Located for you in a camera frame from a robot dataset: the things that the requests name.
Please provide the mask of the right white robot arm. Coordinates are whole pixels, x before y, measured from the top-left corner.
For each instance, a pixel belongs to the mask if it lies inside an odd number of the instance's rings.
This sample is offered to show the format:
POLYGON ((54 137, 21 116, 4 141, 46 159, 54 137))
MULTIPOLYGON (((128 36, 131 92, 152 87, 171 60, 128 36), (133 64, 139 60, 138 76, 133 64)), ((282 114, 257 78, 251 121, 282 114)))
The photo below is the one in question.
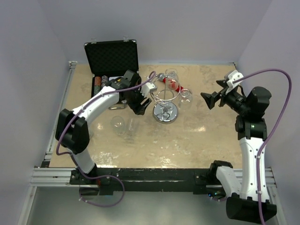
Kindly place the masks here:
POLYGON ((264 142, 267 126, 263 118, 270 104, 271 93, 264 87, 254 87, 245 96, 238 87, 230 89, 227 80, 218 80, 219 92, 201 93, 209 109, 217 101, 237 113, 235 130, 242 153, 242 181, 239 182, 230 163, 214 161, 209 179, 222 185, 226 196, 226 214, 229 219, 263 224, 277 213, 270 202, 265 178, 264 142))

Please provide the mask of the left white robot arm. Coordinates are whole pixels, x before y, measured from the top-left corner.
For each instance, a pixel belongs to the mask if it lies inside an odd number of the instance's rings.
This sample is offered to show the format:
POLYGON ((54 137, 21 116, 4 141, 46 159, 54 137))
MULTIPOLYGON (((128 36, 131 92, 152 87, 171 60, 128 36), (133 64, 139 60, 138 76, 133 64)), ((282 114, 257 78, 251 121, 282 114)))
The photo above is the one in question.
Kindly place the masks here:
POLYGON ((55 138, 58 147, 68 149, 75 164, 81 170, 81 179, 92 184, 97 179, 96 164, 88 152, 91 123, 109 107, 124 100, 136 115, 144 115, 151 103, 147 96, 157 88, 152 80, 156 73, 152 71, 149 78, 142 82, 139 74, 127 70, 121 77, 110 80, 94 97, 79 107, 59 113, 55 138))

